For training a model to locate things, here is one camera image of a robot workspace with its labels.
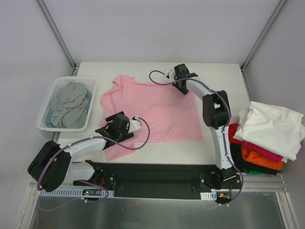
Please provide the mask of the pink t shirt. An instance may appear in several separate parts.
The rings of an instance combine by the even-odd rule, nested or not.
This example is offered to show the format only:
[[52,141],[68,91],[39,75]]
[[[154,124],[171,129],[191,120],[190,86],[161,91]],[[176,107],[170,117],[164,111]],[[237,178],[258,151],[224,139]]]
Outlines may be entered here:
[[182,94],[171,85],[138,83],[134,78],[120,75],[113,87],[101,96],[104,117],[124,112],[128,118],[139,116],[145,123],[134,137],[105,150],[107,160],[114,160],[134,152],[136,143],[164,143],[202,141],[200,118],[195,95]]

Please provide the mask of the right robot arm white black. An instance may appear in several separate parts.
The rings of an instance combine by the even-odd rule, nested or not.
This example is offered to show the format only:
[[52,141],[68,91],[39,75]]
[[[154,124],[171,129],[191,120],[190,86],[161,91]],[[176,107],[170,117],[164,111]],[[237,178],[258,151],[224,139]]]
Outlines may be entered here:
[[204,84],[197,74],[191,73],[186,65],[179,64],[170,70],[167,78],[181,93],[194,93],[203,104],[203,121],[210,128],[215,149],[215,172],[204,179],[205,185],[214,189],[226,188],[236,177],[229,143],[231,110],[226,91],[215,91]]

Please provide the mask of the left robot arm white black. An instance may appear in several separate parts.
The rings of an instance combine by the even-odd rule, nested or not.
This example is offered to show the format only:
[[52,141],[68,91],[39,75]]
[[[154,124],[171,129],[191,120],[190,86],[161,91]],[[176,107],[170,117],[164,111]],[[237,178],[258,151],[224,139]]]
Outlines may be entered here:
[[89,137],[62,146],[53,140],[46,142],[28,167],[29,175],[37,181],[37,190],[47,192],[57,189],[72,175],[70,166],[76,160],[95,151],[108,149],[114,145],[124,146],[123,141],[134,137],[134,132],[141,126],[141,118],[129,119],[124,112],[119,112],[105,119],[106,125],[96,129]]

